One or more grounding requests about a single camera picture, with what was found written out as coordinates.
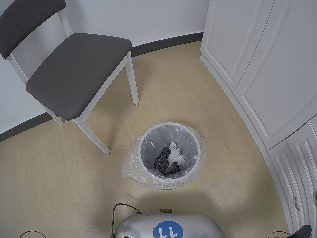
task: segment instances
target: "clear plastic bag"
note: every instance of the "clear plastic bag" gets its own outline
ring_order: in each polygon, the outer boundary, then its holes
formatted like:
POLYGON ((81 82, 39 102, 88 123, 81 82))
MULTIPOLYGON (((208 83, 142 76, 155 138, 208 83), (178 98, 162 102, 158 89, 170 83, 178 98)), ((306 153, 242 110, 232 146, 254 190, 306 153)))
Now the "clear plastic bag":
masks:
POLYGON ((121 176, 153 189, 174 189, 194 180, 205 159, 205 142, 197 130, 185 124, 165 122, 152 126, 135 138, 122 166, 121 176), (179 166, 180 172, 165 177, 154 169, 154 161, 172 140, 182 151, 185 163, 179 166))

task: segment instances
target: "wooden floor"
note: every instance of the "wooden floor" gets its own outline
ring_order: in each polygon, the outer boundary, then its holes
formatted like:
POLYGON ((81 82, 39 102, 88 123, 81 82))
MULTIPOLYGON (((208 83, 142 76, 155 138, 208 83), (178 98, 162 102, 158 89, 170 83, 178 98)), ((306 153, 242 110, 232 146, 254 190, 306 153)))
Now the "wooden floor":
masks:
MULTIPOLYGON (((119 202, 143 213, 172 208, 208 214, 226 238, 267 238, 273 231, 287 231, 266 164, 226 94, 199 60, 200 44, 134 57, 137 106, 121 71, 86 120, 111 149, 109 156, 71 121, 61 128, 52 120, 1 142, 0 237, 37 230, 47 238, 108 238, 112 208, 119 202), (164 121, 185 123, 204 138, 207 158, 196 180, 157 191, 121 178, 134 138, 164 121)), ((134 210, 118 206, 115 227, 132 214, 134 210)))

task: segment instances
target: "white symbol on blue circle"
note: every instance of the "white symbol on blue circle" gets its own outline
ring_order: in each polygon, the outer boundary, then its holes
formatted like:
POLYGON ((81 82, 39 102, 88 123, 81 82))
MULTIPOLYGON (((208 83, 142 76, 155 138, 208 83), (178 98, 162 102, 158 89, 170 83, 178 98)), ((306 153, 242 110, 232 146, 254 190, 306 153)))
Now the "white symbol on blue circle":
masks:
POLYGON ((182 238, 183 229, 174 221, 164 221, 156 225, 153 230, 154 238, 182 238))

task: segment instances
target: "baseboard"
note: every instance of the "baseboard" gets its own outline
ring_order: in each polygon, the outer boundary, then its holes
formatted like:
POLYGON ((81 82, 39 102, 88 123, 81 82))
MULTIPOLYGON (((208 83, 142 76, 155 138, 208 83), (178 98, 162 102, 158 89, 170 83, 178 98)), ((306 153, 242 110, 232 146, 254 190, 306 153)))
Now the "baseboard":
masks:
MULTIPOLYGON (((139 45, 133 47, 131 50, 131 56, 136 57, 142 54, 146 54, 152 51, 165 49, 168 47, 173 47, 181 44, 186 44, 190 42, 197 42, 201 41, 203 38, 203 32, 201 33, 194 33, 194 34, 187 34, 177 37, 172 37, 164 40, 158 40, 155 42, 145 43, 143 45, 139 45)), ((15 126, 12 129, 5 131, 4 133, 0 134, 0 142, 13 137, 23 131, 31 129, 37 125, 40 125, 44 122, 52 120, 52 117, 48 113, 43 113, 37 117, 34 117, 26 122, 15 126)))
POLYGON ((52 119, 53 118, 46 112, 40 114, 39 116, 27 120, 24 123, 21 123, 13 127, 12 129, 9 129, 4 133, 0 134, 0 142, 52 119))
POLYGON ((287 203, 286 199, 286 194, 283 190, 282 183, 279 179, 279 176, 277 175, 276 169, 274 167, 274 164, 267 152, 267 149, 257 132, 256 128, 254 127, 252 121, 248 117, 247 113, 244 111, 243 107, 241 106, 240 102, 236 98, 236 96, 233 94, 227 83, 223 80, 223 78, 220 76, 220 74, 216 71, 216 69, 212 66, 212 64, 208 61, 208 59, 201 54, 200 55, 200 60, 203 62, 203 64, 206 66, 206 68, 209 70, 209 72, 212 74, 212 76, 216 79, 220 87, 223 89, 233 106, 235 107, 236 111, 240 115, 242 121, 244 122, 245 126, 248 128, 253 140, 255 141, 257 147, 260 150, 260 153, 267 165, 267 168, 269 169, 272 179, 274 181, 274 184, 276 186, 277 192, 279 194, 279 197, 282 202, 282 206, 284 209, 285 217, 286 217, 286 222, 287 222, 287 227, 288 227, 288 232, 289 233, 294 233, 295 230, 293 228, 293 222, 291 218, 291 211, 289 208, 289 205, 287 203))
POLYGON ((165 49, 168 47, 173 47, 177 45, 182 45, 190 42, 198 42, 203 39, 203 32, 195 33, 195 34, 187 34, 177 37, 172 37, 164 40, 159 40, 155 42, 146 43, 143 45, 139 45, 133 47, 131 49, 131 56, 136 57, 139 55, 143 55, 152 51, 165 49))

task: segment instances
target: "black baseboard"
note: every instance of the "black baseboard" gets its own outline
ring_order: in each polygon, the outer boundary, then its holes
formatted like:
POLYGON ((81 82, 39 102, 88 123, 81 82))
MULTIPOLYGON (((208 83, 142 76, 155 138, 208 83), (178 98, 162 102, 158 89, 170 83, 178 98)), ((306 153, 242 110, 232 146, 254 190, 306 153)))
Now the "black baseboard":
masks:
POLYGON ((53 118, 45 112, 0 134, 0 142, 52 119, 53 118))
MULTIPOLYGON (((196 33, 196 34, 187 34, 177 37, 172 37, 164 40, 159 40, 156 42, 150 42, 143 45, 139 45, 136 47, 133 47, 131 49, 131 56, 136 57, 139 55, 143 55, 152 51, 165 49, 168 47, 173 47, 181 44, 186 44, 190 42, 197 42, 201 41, 203 38, 203 32, 196 33)), ((15 126, 12 129, 9 129, 5 131, 4 133, 0 134, 0 142, 13 137, 23 131, 26 131, 28 129, 31 129, 37 125, 40 125, 42 123, 45 123, 46 121, 52 120, 52 117, 48 113, 43 113, 37 117, 34 117, 28 121, 25 121, 22 124, 19 124, 15 126)))
POLYGON ((196 34, 187 34, 187 35, 172 37, 172 38, 168 38, 164 40, 159 40, 156 42, 146 43, 143 45, 133 47, 131 49, 131 56, 136 57, 139 55, 143 55, 145 53, 165 49, 168 47, 173 47, 173 46, 186 44, 190 42, 198 42, 198 41, 201 41, 202 38, 203 38, 203 32, 196 33, 196 34))

